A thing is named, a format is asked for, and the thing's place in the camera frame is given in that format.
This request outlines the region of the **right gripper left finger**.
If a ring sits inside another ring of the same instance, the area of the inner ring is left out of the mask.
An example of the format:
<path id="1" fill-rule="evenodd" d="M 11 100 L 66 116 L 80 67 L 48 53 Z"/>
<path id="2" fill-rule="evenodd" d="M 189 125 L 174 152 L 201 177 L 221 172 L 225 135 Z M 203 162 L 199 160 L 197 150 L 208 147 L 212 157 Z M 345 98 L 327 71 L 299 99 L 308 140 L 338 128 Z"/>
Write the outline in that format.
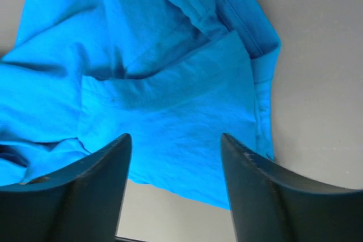
<path id="1" fill-rule="evenodd" d="M 132 138 L 26 184 L 1 187 L 1 241 L 117 241 Z"/>

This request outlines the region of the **blue t-shirt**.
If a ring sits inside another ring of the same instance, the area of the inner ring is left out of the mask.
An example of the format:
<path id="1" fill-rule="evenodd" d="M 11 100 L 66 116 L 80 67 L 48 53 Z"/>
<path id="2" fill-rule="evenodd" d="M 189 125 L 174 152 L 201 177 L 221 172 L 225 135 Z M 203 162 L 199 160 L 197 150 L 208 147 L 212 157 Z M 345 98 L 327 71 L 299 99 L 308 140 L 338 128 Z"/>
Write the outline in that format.
<path id="1" fill-rule="evenodd" d="M 132 181 L 228 209 L 220 137 L 273 158 L 280 46 L 256 0 L 26 0 L 1 59 L 1 184 L 128 133 Z"/>

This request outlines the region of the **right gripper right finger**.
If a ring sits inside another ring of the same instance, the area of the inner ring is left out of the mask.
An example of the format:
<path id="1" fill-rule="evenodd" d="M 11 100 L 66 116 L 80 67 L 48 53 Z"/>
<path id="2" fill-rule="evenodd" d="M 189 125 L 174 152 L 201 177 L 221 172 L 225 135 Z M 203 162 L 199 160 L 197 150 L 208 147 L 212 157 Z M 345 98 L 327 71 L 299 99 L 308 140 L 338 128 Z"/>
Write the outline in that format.
<path id="1" fill-rule="evenodd" d="M 301 176 L 229 134 L 221 155 L 237 241 L 362 241 L 362 190 Z"/>

